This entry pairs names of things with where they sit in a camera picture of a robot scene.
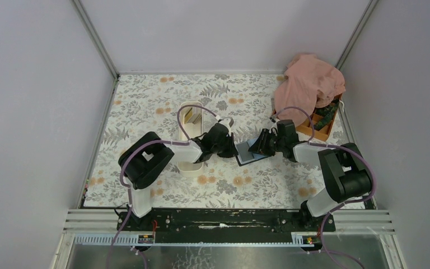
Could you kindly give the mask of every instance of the metal base plate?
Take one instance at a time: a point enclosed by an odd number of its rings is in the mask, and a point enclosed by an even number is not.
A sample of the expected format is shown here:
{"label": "metal base plate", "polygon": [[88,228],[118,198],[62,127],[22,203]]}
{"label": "metal base plate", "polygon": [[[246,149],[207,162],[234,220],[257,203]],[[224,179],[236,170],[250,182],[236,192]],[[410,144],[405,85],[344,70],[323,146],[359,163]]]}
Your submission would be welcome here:
{"label": "metal base plate", "polygon": [[[126,214],[120,213],[118,229]],[[292,232],[319,229],[301,225],[300,218],[289,210],[154,208],[139,220],[130,217],[123,231],[151,231],[156,220],[158,243],[291,243]],[[332,216],[324,230],[335,231]]]}

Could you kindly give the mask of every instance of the white panel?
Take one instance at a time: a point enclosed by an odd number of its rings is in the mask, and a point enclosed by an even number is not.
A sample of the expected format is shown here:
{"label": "white panel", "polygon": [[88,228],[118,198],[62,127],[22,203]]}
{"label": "white panel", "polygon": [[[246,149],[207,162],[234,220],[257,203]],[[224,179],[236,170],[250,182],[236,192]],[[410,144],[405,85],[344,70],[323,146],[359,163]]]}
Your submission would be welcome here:
{"label": "white panel", "polygon": [[343,68],[345,109],[410,268],[430,268],[430,1],[379,1]]}
{"label": "white panel", "polygon": [[48,268],[112,78],[70,1],[0,1],[0,268]]}
{"label": "white panel", "polygon": [[369,0],[84,0],[119,72],[283,71],[336,64]]}

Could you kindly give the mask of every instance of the white holder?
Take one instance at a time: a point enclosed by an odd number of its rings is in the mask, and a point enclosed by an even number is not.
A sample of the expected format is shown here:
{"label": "white holder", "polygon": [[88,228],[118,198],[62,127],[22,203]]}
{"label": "white holder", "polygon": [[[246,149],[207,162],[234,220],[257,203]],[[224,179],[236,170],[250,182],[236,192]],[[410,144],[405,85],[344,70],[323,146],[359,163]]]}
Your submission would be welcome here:
{"label": "white holder", "polygon": [[144,217],[152,210],[151,188],[130,190],[133,201],[133,213],[137,217]]}
{"label": "white holder", "polygon": [[[200,105],[202,104],[197,101],[189,101],[189,102],[183,102],[180,107],[184,105]],[[184,130],[187,132],[190,138],[200,136],[203,133],[203,111],[202,111],[202,117],[201,119],[196,123],[187,123],[184,124],[184,115],[189,111],[190,107],[184,108],[180,112],[180,123],[184,127]],[[187,141],[187,137],[185,137],[184,132],[179,127],[179,140],[180,141]],[[199,164],[193,164],[189,163],[187,161],[180,161],[177,163],[177,168],[180,171],[180,174],[184,177],[188,178],[195,178],[203,174],[203,163]]]}

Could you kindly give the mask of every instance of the wooden crate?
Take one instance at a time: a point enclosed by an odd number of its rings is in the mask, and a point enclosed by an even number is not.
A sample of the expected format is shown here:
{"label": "wooden crate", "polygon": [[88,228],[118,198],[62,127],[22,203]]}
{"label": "wooden crate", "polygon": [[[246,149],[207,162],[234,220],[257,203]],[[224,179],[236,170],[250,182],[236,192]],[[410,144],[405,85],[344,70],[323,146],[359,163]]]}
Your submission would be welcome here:
{"label": "wooden crate", "polygon": [[[342,98],[342,94],[337,95],[334,99],[341,99]],[[330,136],[330,132],[332,131],[332,126],[334,125],[334,120],[335,117],[337,116],[337,112],[339,111],[340,108],[338,108],[335,113],[334,113],[334,117],[332,118],[332,120],[326,125],[324,126],[321,130],[314,131],[314,138],[317,138],[319,140],[322,141],[327,141],[327,139]],[[322,116],[319,116],[315,113],[313,113],[311,115],[311,119],[312,122],[314,124],[316,124],[318,121],[320,121],[322,119]],[[296,131],[301,132],[303,134],[306,134],[308,136],[312,135],[312,127],[311,127],[311,123],[309,122],[309,119],[306,119],[301,125],[299,125],[298,127],[296,127]]]}

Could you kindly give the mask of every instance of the white floral surface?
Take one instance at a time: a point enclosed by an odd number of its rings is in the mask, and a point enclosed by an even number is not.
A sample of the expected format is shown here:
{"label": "white floral surface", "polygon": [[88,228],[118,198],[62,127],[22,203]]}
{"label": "white floral surface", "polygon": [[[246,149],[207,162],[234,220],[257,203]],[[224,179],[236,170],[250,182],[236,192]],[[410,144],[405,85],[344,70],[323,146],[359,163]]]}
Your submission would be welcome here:
{"label": "white floral surface", "polygon": [[[118,158],[149,131],[162,139],[177,139],[176,112],[182,102],[199,101],[222,117],[232,117],[235,142],[242,142],[271,127],[273,92],[283,80],[282,75],[121,76],[84,206],[127,202],[127,192],[119,184]],[[204,130],[215,122],[207,114]],[[307,138],[300,134],[301,140]],[[338,117],[327,142],[348,142]],[[242,167],[234,158],[213,155],[198,178],[182,177],[169,164],[150,186],[154,207],[234,208],[299,208],[323,187],[318,167],[292,163],[280,153]],[[358,203],[348,208],[364,207]]]}

